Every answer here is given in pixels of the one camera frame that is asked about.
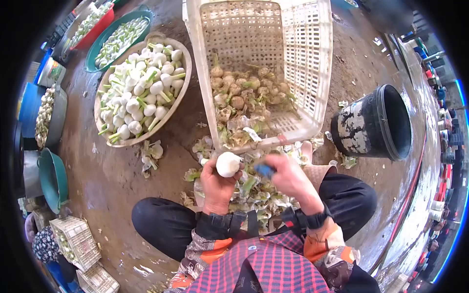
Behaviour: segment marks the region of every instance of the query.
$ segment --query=black bucket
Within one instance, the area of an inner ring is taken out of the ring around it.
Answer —
[[[412,142],[406,106],[390,84],[378,86],[336,113],[331,134],[337,149],[346,156],[391,161],[405,159]]]

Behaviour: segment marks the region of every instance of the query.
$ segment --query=black wristband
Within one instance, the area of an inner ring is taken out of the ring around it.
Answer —
[[[327,207],[326,203],[323,202],[323,204],[324,211],[322,213],[306,216],[301,210],[295,211],[296,217],[298,218],[301,227],[307,227],[309,229],[319,229],[324,225],[324,222],[327,217],[332,218],[332,214],[329,211],[329,208]]]
[[[196,226],[197,235],[208,240],[227,239],[231,216],[231,214],[221,216],[214,213],[207,215],[201,212]]]

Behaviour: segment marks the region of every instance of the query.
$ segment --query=patterned sleeve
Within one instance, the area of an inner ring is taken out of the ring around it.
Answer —
[[[308,229],[304,256],[323,276],[329,288],[339,290],[348,282],[354,267],[360,261],[360,251],[345,245],[342,229],[331,217],[315,230]]]
[[[212,262],[222,257],[232,243],[227,229],[211,226],[199,220],[192,230],[192,242],[187,246],[177,273],[169,282],[165,293],[180,293],[187,289]]]

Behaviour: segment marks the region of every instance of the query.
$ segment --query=black pants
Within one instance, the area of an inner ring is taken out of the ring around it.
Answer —
[[[345,241],[355,235],[376,210],[375,190],[363,181],[344,174],[328,173],[319,187],[319,197],[342,228]],[[165,255],[181,261],[186,247],[192,241],[191,231],[197,221],[192,210],[178,203],[148,197],[134,206],[132,223],[148,243]]]

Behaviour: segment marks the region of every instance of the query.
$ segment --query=red checkered apron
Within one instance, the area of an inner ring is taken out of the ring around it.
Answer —
[[[233,292],[246,259],[264,292],[331,292],[316,267],[303,256],[302,240],[291,231],[238,242],[185,292]]]

